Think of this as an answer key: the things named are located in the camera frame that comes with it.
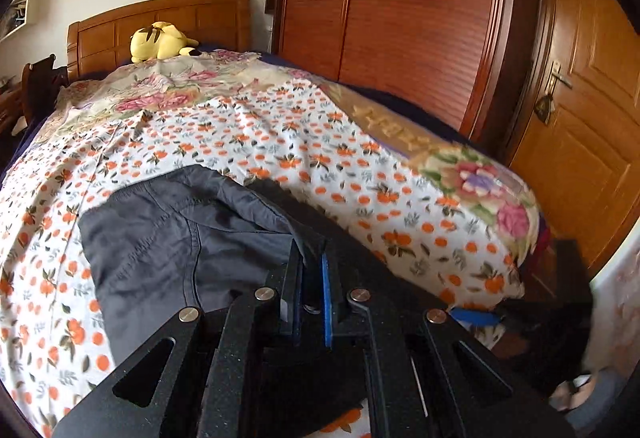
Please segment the stuffed animal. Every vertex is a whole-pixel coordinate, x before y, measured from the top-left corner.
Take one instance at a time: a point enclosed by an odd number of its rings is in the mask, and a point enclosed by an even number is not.
[[[176,55],[200,55],[197,40],[188,39],[173,24],[159,21],[131,36],[131,62]]]

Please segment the black metal bracket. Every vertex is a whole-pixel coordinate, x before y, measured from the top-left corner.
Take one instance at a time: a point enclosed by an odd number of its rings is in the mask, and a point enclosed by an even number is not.
[[[176,313],[58,423],[54,438],[259,438],[266,354],[312,357],[343,346],[362,352],[375,438],[574,436],[436,297],[433,309],[401,313],[384,293],[345,281],[330,249],[321,264],[321,313],[303,309],[319,301],[305,294],[292,249],[264,287],[228,309]]]

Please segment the orange polka dot sheet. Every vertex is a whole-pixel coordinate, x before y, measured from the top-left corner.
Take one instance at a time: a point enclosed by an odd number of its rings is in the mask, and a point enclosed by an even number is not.
[[[450,305],[524,293],[482,216],[381,147],[306,73],[222,50],[125,66],[61,90],[0,190],[0,379],[43,436],[114,367],[78,218],[192,164],[276,180]],[[322,436],[366,435],[363,412]]]

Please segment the bolt head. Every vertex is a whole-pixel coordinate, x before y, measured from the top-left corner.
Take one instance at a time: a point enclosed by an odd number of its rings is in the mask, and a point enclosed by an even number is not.
[[[350,296],[353,301],[356,301],[356,303],[366,303],[371,299],[371,292],[364,288],[356,288],[351,290]]]
[[[316,308],[315,306],[311,306],[309,304],[305,304],[303,308],[305,309],[305,312],[311,313],[311,315],[319,315],[320,313],[322,313],[321,309]]]
[[[178,313],[178,319],[183,323],[192,323],[200,316],[200,312],[198,312],[197,308],[193,306],[189,306],[180,310]]]
[[[442,324],[447,320],[447,312],[434,308],[427,312],[427,320],[433,324]]]
[[[276,293],[273,288],[263,286],[262,288],[258,288],[258,290],[255,291],[255,298],[258,299],[258,301],[268,301],[270,299],[273,299],[275,294]]]

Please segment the door handle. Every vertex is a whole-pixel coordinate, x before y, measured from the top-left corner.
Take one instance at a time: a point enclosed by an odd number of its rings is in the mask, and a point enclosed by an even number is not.
[[[559,71],[555,71],[554,69],[551,69],[551,76],[556,77],[560,82],[562,82],[566,87],[568,87],[569,89],[574,88],[574,84],[571,83],[571,81],[569,81],[568,78],[566,78],[562,73],[560,73]]]
[[[559,80],[569,89],[574,87],[571,81],[569,81],[568,78],[560,73],[560,68],[560,61],[554,60],[551,64],[551,72],[549,72],[549,78],[546,81],[545,94],[542,95],[542,97],[536,102],[536,105],[534,106],[534,113],[544,125],[549,125],[551,114],[556,110],[556,106],[554,105],[554,91],[556,90],[556,82]]]

